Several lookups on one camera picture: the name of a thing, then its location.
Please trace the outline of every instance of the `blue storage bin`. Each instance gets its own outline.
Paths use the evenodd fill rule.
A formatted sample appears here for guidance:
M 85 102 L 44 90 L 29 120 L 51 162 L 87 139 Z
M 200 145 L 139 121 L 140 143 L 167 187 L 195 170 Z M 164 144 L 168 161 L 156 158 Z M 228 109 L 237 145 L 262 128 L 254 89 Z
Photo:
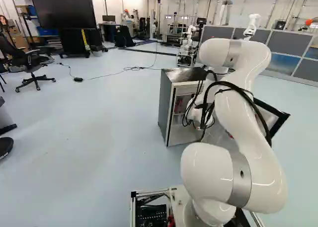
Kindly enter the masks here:
M 31 16 L 37 16 L 34 6 L 29 5 L 28 9 L 29 9 L 29 13 L 30 13 Z
M 42 27 L 36 27 L 40 36 L 47 36 L 47 35 L 59 35 L 57 29 L 44 29 Z

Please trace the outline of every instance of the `black screen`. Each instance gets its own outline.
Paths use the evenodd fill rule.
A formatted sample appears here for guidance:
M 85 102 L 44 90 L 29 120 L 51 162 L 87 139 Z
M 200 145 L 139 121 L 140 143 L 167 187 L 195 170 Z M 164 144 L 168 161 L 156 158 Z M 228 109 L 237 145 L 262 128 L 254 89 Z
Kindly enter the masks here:
M 43 28 L 96 28 L 91 0 L 33 0 Z

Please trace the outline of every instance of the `floor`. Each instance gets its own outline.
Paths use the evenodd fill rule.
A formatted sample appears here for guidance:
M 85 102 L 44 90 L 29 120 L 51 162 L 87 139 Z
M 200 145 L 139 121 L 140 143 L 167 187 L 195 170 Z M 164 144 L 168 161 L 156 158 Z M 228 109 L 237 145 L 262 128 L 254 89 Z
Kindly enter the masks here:
M 160 47 L 161 52 L 171 52 Z M 155 50 L 156 44 L 139 46 Z M 0 219 L 4 227 L 129 226 L 130 192 L 181 184 L 184 146 L 165 148 L 157 125 L 160 71 L 127 71 L 149 66 L 155 55 L 118 49 L 102 57 L 60 59 L 49 65 L 57 82 L 29 85 L 15 93 L 26 73 L 6 74 L 3 97 L 18 128 L 11 154 L 0 162 Z M 153 68 L 174 68 L 175 57 L 157 55 Z M 261 215 L 265 226 L 309 226 L 316 206 L 318 89 L 259 76 L 254 95 L 291 117 L 273 148 L 289 181 L 286 207 Z

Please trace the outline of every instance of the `cabinet top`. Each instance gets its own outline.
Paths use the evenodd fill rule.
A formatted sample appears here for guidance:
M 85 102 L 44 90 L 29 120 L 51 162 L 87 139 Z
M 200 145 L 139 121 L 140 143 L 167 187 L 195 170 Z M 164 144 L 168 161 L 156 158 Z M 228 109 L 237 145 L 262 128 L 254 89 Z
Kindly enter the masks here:
M 162 69 L 172 83 L 205 80 L 207 72 L 201 67 Z

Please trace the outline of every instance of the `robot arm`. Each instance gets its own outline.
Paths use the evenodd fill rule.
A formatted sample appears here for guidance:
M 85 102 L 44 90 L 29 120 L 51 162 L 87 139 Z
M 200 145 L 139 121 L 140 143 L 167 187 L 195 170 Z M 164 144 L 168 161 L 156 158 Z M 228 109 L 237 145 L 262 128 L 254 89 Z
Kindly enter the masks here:
M 255 35 L 255 32 L 260 24 L 260 15 L 259 14 L 251 14 L 249 16 L 249 25 L 247 29 L 243 32 L 244 36 L 247 36 L 244 40 L 249 41 L 249 39 Z
M 314 18 L 306 20 L 306 25 L 310 26 L 313 22 L 318 22 L 318 17 L 314 17 Z
M 192 33 L 195 32 L 197 28 L 193 25 L 190 25 L 187 32 L 184 32 L 183 34 L 186 35 L 186 39 L 182 40 L 182 49 L 189 49 L 189 47 L 192 46 Z
M 207 40 L 201 45 L 200 60 L 220 67 L 228 58 L 238 55 L 236 71 L 221 80 L 250 91 L 256 76 L 268 66 L 271 52 L 259 42 L 233 41 Z M 231 52 L 237 42 L 240 47 Z M 207 103 L 215 102 L 216 116 L 233 136 L 238 150 L 193 143 L 181 158 L 181 176 L 193 208 L 210 226 L 228 222 L 235 213 L 234 206 L 266 214 L 277 212 L 285 205 L 288 193 L 284 171 L 251 106 L 234 90 L 215 94 L 220 89 L 228 87 L 216 85 L 214 90 L 210 89 Z

